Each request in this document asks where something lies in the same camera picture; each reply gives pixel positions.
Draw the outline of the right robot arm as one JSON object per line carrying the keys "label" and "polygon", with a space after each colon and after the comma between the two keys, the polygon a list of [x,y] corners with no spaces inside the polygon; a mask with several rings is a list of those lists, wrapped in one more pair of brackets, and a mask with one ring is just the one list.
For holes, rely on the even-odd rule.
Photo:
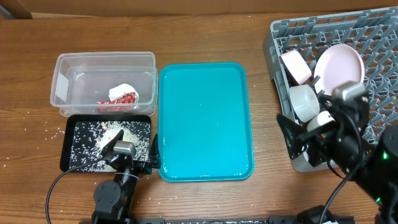
{"label": "right robot arm", "polygon": [[384,130],[377,145],[362,137],[369,121],[368,94],[320,97],[333,118],[311,131],[278,114],[289,156],[307,153],[311,166],[333,161],[345,174],[326,204],[299,213],[295,223],[339,223],[329,207],[343,186],[355,182],[379,206],[376,223],[397,223],[397,126]]}

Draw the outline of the white napkin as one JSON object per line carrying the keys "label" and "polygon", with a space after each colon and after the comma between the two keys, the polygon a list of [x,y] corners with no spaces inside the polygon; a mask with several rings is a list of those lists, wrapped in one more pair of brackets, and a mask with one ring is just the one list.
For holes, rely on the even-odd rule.
{"label": "white napkin", "polygon": [[126,83],[123,83],[123,84],[120,84],[120,85],[118,85],[118,86],[116,86],[114,88],[111,88],[109,90],[108,97],[109,97],[109,99],[111,101],[113,101],[113,100],[115,100],[115,99],[117,99],[119,97],[124,96],[127,93],[135,93],[136,98],[137,99],[139,98],[139,94],[135,90],[135,88],[132,87],[131,85],[126,84]]}

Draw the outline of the white paper cup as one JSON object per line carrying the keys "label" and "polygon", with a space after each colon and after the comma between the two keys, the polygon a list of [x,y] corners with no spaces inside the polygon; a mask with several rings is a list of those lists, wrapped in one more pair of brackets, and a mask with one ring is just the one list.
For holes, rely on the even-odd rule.
{"label": "white paper cup", "polygon": [[307,124],[307,131],[312,131],[330,122],[335,122],[335,119],[328,111],[322,111]]}

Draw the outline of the grey bowl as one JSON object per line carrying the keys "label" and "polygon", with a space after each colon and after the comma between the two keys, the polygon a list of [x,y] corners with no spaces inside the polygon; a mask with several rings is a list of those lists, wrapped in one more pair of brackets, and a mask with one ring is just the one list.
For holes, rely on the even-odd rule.
{"label": "grey bowl", "polygon": [[320,112],[317,95],[309,85],[291,87],[289,90],[289,98],[294,113],[303,123],[310,121]]}

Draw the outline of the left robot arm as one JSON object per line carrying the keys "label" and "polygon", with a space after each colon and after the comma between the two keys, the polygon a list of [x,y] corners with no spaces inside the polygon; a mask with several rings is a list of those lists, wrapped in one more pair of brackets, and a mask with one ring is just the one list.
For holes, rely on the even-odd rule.
{"label": "left robot arm", "polygon": [[91,216],[92,223],[141,222],[130,213],[131,204],[139,176],[150,175],[153,169],[160,168],[159,143],[154,138],[149,150],[149,160],[142,162],[134,158],[134,143],[123,141],[123,135],[124,131],[120,130],[101,151],[106,164],[116,172],[113,180],[100,183],[94,191],[96,205]]}

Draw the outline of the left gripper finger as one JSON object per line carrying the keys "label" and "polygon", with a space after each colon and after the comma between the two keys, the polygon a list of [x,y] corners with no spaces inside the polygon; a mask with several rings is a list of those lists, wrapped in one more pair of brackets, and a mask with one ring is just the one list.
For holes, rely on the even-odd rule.
{"label": "left gripper finger", "polygon": [[149,164],[153,169],[160,169],[162,162],[159,152],[158,134],[154,136],[152,145],[149,150],[148,158],[149,158]]}
{"label": "left gripper finger", "polygon": [[103,159],[109,159],[119,154],[124,154],[124,131],[120,130],[101,150]]}

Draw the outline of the red snack wrapper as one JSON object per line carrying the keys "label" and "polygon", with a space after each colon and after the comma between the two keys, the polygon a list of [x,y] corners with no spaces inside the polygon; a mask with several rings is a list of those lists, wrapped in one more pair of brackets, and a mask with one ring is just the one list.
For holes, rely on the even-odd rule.
{"label": "red snack wrapper", "polygon": [[98,101],[97,109],[99,111],[131,111],[137,108],[139,101],[139,95],[136,92],[126,93],[122,96],[117,97],[112,101]]}

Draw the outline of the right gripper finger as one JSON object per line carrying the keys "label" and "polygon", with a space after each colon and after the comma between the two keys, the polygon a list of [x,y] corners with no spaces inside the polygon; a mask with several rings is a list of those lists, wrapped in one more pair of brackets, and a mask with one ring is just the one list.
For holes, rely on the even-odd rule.
{"label": "right gripper finger", "polygon": [[305,133],[305,129],[282,114],[277,115],[277,122],[284,136],[290,159],[296,159],[306,150],[301,137]]}
{"label": "right gripper finger", "polygon": [[332,104],[332,97],[330,95],[319,93],[317,97],[319,104],[321,104],[324,107],[324,109],[326,109],[327,111],[330,111],[332,109],[333,104]]}

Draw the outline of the small white plate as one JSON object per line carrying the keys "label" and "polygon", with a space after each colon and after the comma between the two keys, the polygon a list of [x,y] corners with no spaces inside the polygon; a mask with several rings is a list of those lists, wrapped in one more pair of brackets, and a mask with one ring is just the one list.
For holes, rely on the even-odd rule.
{"label": "small white plate", "polygon": [[297,50],[282,54],[281,59],[292,78],[299,85],[303,85],[312,76],[312,71]]}

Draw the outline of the large white plate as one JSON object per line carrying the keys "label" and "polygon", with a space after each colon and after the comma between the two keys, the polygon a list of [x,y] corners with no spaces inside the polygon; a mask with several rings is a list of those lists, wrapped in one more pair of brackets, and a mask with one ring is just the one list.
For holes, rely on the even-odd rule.
{"label": "large white plate", "polygon": [[314,77],[319,78],[314,85],[315,91],[331,95],[336,87],[348,81],[362,83],[364,62],[354,48],[337,44],[322,53],[315,66]]}

